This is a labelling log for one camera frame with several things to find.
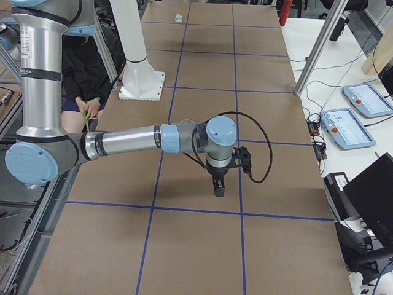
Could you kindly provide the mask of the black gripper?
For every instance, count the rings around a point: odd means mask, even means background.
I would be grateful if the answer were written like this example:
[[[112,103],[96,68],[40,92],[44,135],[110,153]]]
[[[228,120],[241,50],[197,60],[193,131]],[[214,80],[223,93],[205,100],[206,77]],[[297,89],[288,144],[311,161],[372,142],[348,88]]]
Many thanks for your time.
[[[212,176],[214,186],[214,195],[216,197],[223,197],[225,195],[224,176],[228,173],[229,167],[214,167],[210,163],[206,164],[208,173]]]

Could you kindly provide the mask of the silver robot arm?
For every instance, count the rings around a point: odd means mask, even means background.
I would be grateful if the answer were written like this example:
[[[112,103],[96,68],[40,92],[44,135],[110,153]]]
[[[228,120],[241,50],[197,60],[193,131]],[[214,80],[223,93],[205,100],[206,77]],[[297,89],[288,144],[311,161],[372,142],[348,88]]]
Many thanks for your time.
[[[61,57],[65,35],[100,37],[93,1],[13,1],[20,27],[23,126],[5,155],[9,173],[41,185],[85,162],[148,149],[206,154],[214,193],[225,192],[224,175],[235,166],[234,121],[225,114],[196,124],[182,120],[119,132],[95,132],[95,118],[82,116],[80,133],[61,126]]]

